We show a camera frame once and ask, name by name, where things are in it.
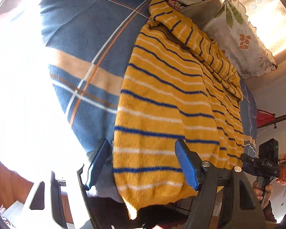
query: yellow striped sweater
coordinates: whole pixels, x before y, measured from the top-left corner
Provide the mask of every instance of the yellow striped sweater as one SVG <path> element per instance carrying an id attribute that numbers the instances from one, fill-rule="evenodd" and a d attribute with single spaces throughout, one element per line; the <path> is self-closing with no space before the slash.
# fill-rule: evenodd
<path id="1" fill-rule="evenodd" d="M 240 165 L 240 78 L 214 39 L 164 0 L 152 0 L 127 67 L 113 172 L 131 219 L 148 205 L 195 195 L 174 153 L 184 139 L 219 168 Z"/>

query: black clamp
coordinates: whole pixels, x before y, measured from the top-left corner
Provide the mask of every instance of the black clamp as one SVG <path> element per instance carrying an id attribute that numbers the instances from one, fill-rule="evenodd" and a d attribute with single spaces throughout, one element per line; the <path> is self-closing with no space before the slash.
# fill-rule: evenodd
<path id="1" fill-rule="evenodd" d="M 175 153 L 188 185 L 198 191 L 184 229 L 209 228 L 218 186 L 224 186 L 218 229 L 267 229 L 261 205 L 242 168 L 216 168 L 202 161 L 181 139 L 175 143 Z"/>

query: screw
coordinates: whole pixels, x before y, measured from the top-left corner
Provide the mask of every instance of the screw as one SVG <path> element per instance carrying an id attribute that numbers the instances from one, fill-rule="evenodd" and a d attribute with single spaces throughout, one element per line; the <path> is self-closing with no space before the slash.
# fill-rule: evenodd
<path id="1" fill-rule="evenodd" d="M 242 171 L 242 168 L 239 167 L 239 166 L 235 166 L 235 167 L 234 167 L 234 170 L 235 170 L 236 172 L 241 172 L 241 171 Z"/>
<path id="2" fill-rule="evenodd" d="M 202 166 L 205 167 L 205 168 L 210 167 L 210 165 L 211 165 L 211 164 L 210 164 L 209 161 L 203 161 L 203 162 L 202 162 Z"/>

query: orange stripe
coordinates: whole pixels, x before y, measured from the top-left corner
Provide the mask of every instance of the orange stripe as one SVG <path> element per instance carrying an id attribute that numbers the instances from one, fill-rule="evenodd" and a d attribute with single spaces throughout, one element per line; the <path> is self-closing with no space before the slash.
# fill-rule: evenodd
<path id="1" fill-rule="evenodd" d="M 89 94 L 89 93 L 86 93 L 86 92 L 82 91 L 81 89 L 78 89 L 78 88 L 75 87 L 73 84 L 69 83 L 68 81 L 64 80 L 64 79 L 61 78 L 61 77 L 58 77 L 57 75 L 50 74 L 50 76 L 53 77 L 53 78 L 55 78 L 55 79 L 57 79 L 57 80 L 59 80 L 59 81 L 61 81 L 61 82 L 64 83 L 64 84 L 68 85 L 70 88 L 72 88 L 72 89 L 74 89 L 74 90 L 77 90 L 78 92 L 82 92 L 84 95 L 86 95 L 86 96 L 92 98 L 93 100 L 96 100 L 96 101 L 98 101 L 98 102 L 103 103 L 103 104 L 104 104 L 105 106 L 107 106 L 107 107 L 112 107 L 112 108 L 117 108 L 117 107 L 118 107 L 117 105 L 113 105 L 113 104 L 111 104 L 111 103 L 109 103 L 109 102 L 107 102 L 107 101 L 105 101 L 105 100 L 102 100 L 102 99 L 99 99 L 99 98 L 95 97 L 94 95 L 91 95 L 91 94 Z"/>
<path id="2" fill-rule="evenodd" d="M 130 6 L 126 5 L 126 4 L 124 4 L 124 3 L 120 3 L 120 2 L 115 1 L 115 0 L 109 0 L 109 1 L 111 1 L 111 2 L 115 2 L 115 3 L 120 4 L 120 5 L 123 5 L 123 6 L 125 6 L 125 7 L 129 8 L 129 9 L 135 10 L 135 11 L 136 11 L 137 13 L 139 13 L 140 15 L 143 15 L 143 16 L 146 16 L 146 17 L 149 17 L 148 15 L 144 15 L 144 14 L 140 13 L 139 11 L 137 11 L 135 8 L 132 8 L 132 7 L 130 7 Z"/>
<path id="3" fill-rule="evenodd" d="M 133 18 L 136 16 L 136 13 L 133 14 L 133 16 L 125 23 L 125 25 L 121 28 L 121 30 L 116 34 L 116 36 L 113 38 L 113 40 L 110 42 L 109 46 L 107 47 L 107 49 L 104 51 L 103 55 L 101 56 L 101 58 L 99 59 L 98 63 L 96 64 L 95 68 L 93 69 L 92 73 L 89 75 L 89 78 L 86 80 L 86 84 L 85 84 L 85 87 L 83 88 L 83 91 L 81 93 L 81 96 L 83 95 L 83 93 L 86 91 L 88 85 L 90 84 L 91 80 L 93 79 L 93 77 L 95 76 L 95 73 L 96 71 L 98 70 L 98 67 L 100 66 L 101 62 L 103 61 L 104 57 L 107 55 L 108 51 L 110 50 L 110 48 L 113 46 L 113 44 L 115 43 L 115 41 L 117 40 L 117 38 L 120 36 L 120 34 L 124 31 L 124 29 L 127 27 L 127 25 L 133 20 Z M 73 124 L 73 121 L 74 121 L 74 118 L 75 118 L 75 114 L 77 112 L 77 109 L 80 105 L 80 101 L 81 99 L 78 99 L 75 106 L 74 106 L 74 109 L 73 109 L 73 112 L 72 112 L 72 115 L 71 115 L 71 118 L 70 118 L 70 126 L 72 126 Z"/>

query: camera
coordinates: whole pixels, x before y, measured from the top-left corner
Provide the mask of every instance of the camera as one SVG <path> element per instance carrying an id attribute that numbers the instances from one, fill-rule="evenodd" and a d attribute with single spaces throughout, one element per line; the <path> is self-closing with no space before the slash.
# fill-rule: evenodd
<path id="1" fill-rule="evenodd" d="M 243 171 L 256 176 L 259 188 L 265 188 L 275 177 L 280 177 L 278 168 L 278 141 L 270 139 L 259 146 L 258 157 L 241 155 Z"/>

